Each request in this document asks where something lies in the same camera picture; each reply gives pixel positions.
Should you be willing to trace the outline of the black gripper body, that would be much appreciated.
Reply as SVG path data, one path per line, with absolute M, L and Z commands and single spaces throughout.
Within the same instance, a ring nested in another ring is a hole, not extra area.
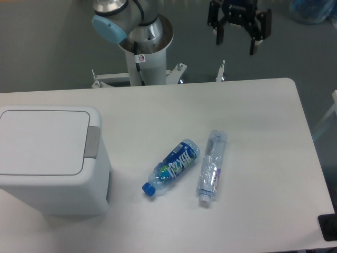
M 226 23 L 239 25 L 242 27 L 257 27 L 256 11 L 257 1 L 223 1 L 221 10 L 224 16 L 220 19 L 220 24 Z

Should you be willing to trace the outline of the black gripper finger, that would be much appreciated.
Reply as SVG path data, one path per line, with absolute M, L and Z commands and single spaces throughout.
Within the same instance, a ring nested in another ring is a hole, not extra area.
M 251 36 L 250 55 L 257 52 L 257 47 L 271 35 L 272 28 L 272 10 L 258 12 L 254 21 L 249 24 Z
M 219 20 L 219 10 L 222 5 L 222 2 L 219 1 L 210 1 L 209 3 L 209 12 L 207 16 L 208 26 L 213 27 L 216 32 L 216 45 L 221 45 L 224 38 L 224 28 L 223 24 Z

